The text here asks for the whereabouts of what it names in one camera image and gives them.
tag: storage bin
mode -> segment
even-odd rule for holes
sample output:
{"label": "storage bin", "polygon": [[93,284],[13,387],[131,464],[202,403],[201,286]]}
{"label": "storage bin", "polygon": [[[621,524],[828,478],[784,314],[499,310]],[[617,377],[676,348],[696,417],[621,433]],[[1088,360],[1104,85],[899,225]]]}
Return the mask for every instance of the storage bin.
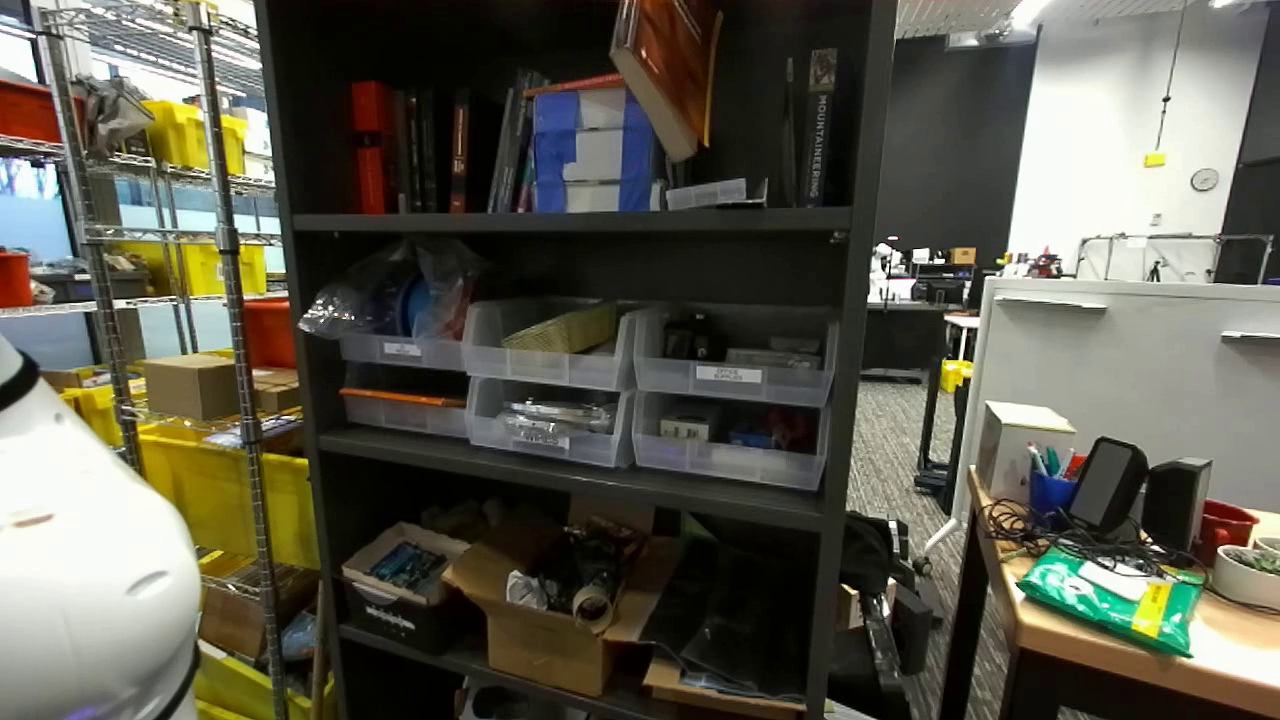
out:
{"label": "storage bin", "polygon": [[244,302],[244,339],[251,369],[296,369],[291,310],[283,296]]}
{"label": "storage bin", "polygon": [[[115,419],[115,390],[113,385],[80,385],[59,390],[65,403],[100,434],[104,442],[121,448],[121,419]],[[146,385],[128,380],[131,403],[146,403]]]}
{"label": "storage bin", "polygon": [[747,403],[797,403],[825,407],[838,363],[838,323],[828,306],[750,306],[750,302],[708,302],[704,310],[726,348],[769,348],[773,337],[819,339],[819,369],[750,369],[750,363],[699,363],[665,355],[665,323],[676,306],[635,310],[635,387],[665,394],[720,394]]}
{"label": "storage bin", "polygon": [[596,387],[596,390],[627,387],[631,385],[631,310],[621,314],[610,348],[591,355],[505,348],[505,337],[568,306],[589,306],[589,302],[555,302],[555,298],[471,302],[468,333],[463,333],[468,377]]}
{"label": "storage bin", "polygon": [[[121,239],[115,248],[146,267],[146,284],[155,293],[174,296],[174,267],[163,258],[158,239]],[[180,239],[171,243],[171,255],[185,272],[188,296],[226,296],[214,239]],[[244,296],[267,293],[267,243],[240,239],[240,284]]]}
{"label": "storage bin", "polygon": [[0,248],[0,306],[29,306],[31,302],[31,258],[29,250]]}
{"label": "storage bin", "polygon": [[[325,684],[325,712],[334,716],[334,679]],[[263,720],[271,716],[271,679],[255,671],[251,663],[240,663],[237,655],[201,643],[201,671],[197,671],[197,712],[201,720],[226,720],[247,716]],[[287,720],[311,720],[311,696],[287,690]]]}
{"label": "storage bin", "polygon": [[816,493],[825,482],[828,448],[833,448],[833,412],[819,412],[816,450],[773,450],[773,448],[736,448],[708,440],[669,440],[654,433],[665,394],[635,394],[631,450],[635,468],[682,472],[682,474],[720,474],[739,482],[769,482],[791,493]]}
{"label": "storage bin", "polygon": [[[180,171],[207,171],[202,113],[197,102],[145,98],[145,113],[153,115],[146,143],[155,160]],[[222,115],[226,175],[244,175],[244,137],[247,121]]]}
{"label": "storage bin", "polygon": [[[226,555],[255,552],[240,450],[163,440],[153,433],[145,433],[138,442],[146,482],[185,513],[201,548],[222,548]],[[263,450],[263,478],[277,559],[291,568],[319,568],[309,460]]]}
{"label": "storage bin", "polygon": [[47,88],[29,81],[0,81],[0,137],[59,143]]}
{"label": "storage bin", "polygon": [[478,448],[499,448],[499,450],[524,450],[524,455],[553,455],[563,464],[596,464],[596,468],[627,468],[627,419],[631,419],[631,394],[621,390],[610,394],[610,434],[605,433],[568,433],[558,440],[532,440],[521,434],[499,419],[499,412],[513,398],[532,394],[524,385],[505,385],[505,380],[471,380],[468,394],[468,440]]}
{"label": "storage bin", "polygon": [[463,369],[458,339],[432,339],[432,337],[347,337],[344,339],[347,363],[390,363],[390,369]]}
{"label": "storage bin", "polygon": [[468,407],[438,407],[426,394],[371,387],[341,387],[341,394],[347,424],[468,440]]}

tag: floor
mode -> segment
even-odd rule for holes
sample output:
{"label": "floor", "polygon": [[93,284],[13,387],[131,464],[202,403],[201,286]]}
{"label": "floor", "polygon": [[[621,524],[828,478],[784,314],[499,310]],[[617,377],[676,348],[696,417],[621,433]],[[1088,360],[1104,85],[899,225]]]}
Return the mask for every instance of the floor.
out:
{"label": "floor", "polygon": [[[903,519],[911,528],[911,548],[921,552],[921,545],[948,524],[936,498],[911,487],[916,442],[922,424],[922,385],[869,380],[861,385],[857,403],[861,412],[857,412],[848,507]],[[948,460],[950,426],[957,426],[950,394],[940,394],[932,460]],[[943,545],[928,552],[928,568],[943,594],[943,614],[950,614],[957,607],[958,545],[962,545],[962,531],[957,528]],[[932,634],[928,668],[911,690],[911,709],[921,720],[932,720],[940,703],[948,632],[950,629],[943,623]],[[983,638],[970,671],[970,700],[966,700],[970,720],[999,716],[999,690],[1009,675],[1002,655],[996,650],[999,643],[1002,643],[1002,614],[996,614],[986,605]]]}

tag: red book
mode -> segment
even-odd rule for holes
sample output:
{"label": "red book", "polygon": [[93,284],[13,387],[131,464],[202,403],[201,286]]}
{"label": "red book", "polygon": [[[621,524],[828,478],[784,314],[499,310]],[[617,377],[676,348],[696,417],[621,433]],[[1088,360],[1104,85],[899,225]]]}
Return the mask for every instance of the red book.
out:
{"label": "red book", "polygon": [[390,143],[390,92],[381,81],[351,85],[351,137],[354,137],[354,213],[385,215],[390,198],[388,143]]}
{"label": "red book", "polygon": [[716,0],[621,0],[609,59],[671,160],[708,143],[720,40]]}

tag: yellow storage crate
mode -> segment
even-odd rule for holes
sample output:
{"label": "yellow storage crate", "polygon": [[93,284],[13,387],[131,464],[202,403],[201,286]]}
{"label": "yellow storage crate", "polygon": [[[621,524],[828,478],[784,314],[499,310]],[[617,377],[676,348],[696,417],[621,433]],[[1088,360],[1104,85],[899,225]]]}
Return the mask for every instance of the yellow storage crate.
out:
{"label": "yellow storage crate", "polygon": [[[146,267],[146,284],[155,293],[174,296],[174,272],[163,258],[163,243],[158,239],[121,239],[115,243],[128,258],[137,258],[138,267]],[[226,296],[222,286],[222,264],[214,255],[214,239],[197,236],[197,239],[180,239],[171,243],[174,264],[185,267],[185,284],[188,296]],[[263,239],[240,239],[240,281],[244,281],[244,296],[263,296],[267,293],[267,243]]]}
{"label": "yellow storage crate", "polygon": [[[145,380],[128,380],[131,403],[146,398]],[[65,403],[113,448],[121,448],[121,424],[115,424],[115,390],[113,385],[84,385],[84,387],[65,387]]]}
{"label": "yellow storage crate", "polygon": [[[145,113],[153,115],[146,138],[155,160],[180,171],[207,171],[202,113],[197,102],[145,98]],[[244,138],[247,121],[222,115],[226,175],[244,175]]]}
{"label": "yellow storage crate", "polygon": [[[145,433],[138,442],[146,482],[185,513],[201,548],[220,548],[226,555],[255,552],[244,450],[201,448],[153,433]],[[319,568],[309,460],[263,450],[263,482],[277,562]]]}
{"label": "yellow storage crate", "polygon": [[[325,716],[334,716],[334,679],[325,684]],[[197,671],[197,712],[201,720],[271,720],[271,679],[237,655],[201,643]],[[311,720],[311,696],[287,690],[287,720]]]}

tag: black box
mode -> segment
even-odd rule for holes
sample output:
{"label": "black box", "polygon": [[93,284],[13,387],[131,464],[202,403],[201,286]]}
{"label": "black box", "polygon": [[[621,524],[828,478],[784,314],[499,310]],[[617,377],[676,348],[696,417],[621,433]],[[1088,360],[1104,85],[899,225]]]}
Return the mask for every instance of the black box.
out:
{"label": "black box", "polygon": [[[412,591],[371,575],[371,568],[405,545],[438,555],[438,568],[432,568],[432,589]],[[390,524],[344,562],[344,594],[351,618],[375,634],[390,634],[422,650],[443,650],[458,634],[468,613],[468,605],[443,584],[443,562],[463,548],[463,541],[417,524]]]}

